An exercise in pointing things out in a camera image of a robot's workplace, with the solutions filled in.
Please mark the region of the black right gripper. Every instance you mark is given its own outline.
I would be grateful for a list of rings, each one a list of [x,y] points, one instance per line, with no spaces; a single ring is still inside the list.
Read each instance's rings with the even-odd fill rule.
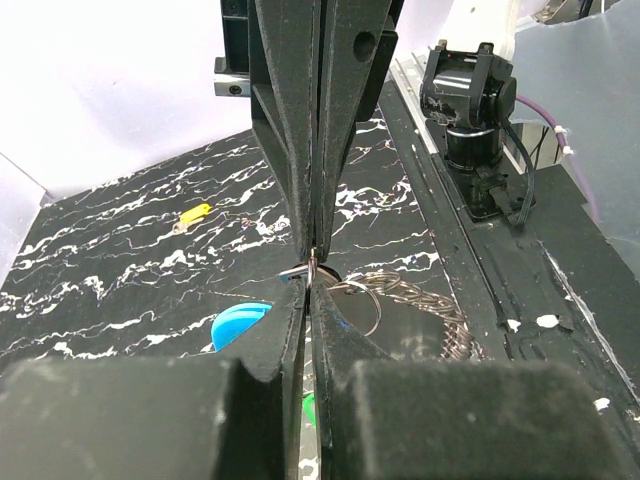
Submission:
[[[351,132],[371,118],[398,42],[401,1],[223,1],[214,92],[251,97],[252,127],[289,210],[296,256],[330,250]]]

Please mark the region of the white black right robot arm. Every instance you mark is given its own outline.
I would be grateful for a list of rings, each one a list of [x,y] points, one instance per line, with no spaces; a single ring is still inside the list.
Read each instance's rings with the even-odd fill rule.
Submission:
[[[225,1],[220,96],[251,101],[254,135],[288,206],[296,255],[330,251],[337,189],[356,127],[375,110],[398,41],[399,1]],[[524,224],[499,176],[511,134],[512,58],[520,5],[457,1],[430,50],[419,89],[423,116],[445,132],[445,160],[471,216]]]

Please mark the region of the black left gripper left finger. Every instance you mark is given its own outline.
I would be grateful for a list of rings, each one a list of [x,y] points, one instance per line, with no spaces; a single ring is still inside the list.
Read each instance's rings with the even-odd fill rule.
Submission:
[[[294,479],[306,288],[224,350],[48,358],[1,379],[5,479]]]

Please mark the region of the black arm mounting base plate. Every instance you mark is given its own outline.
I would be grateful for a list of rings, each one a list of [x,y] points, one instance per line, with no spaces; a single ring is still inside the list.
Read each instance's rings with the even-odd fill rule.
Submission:
[[[500,218],[475,223],[393,82],[379,105],[442,272],[487,354],[563,363],[590,383],[603,416],[637,428],[639,285],[565,170],[537,174],[523,231]]]

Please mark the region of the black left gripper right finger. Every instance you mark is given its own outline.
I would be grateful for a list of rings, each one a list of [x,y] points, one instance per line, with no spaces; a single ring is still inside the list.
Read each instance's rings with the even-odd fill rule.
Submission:
[[[626,479],[588,385],[545,362],[398,361],[309,293],[324,479]]]

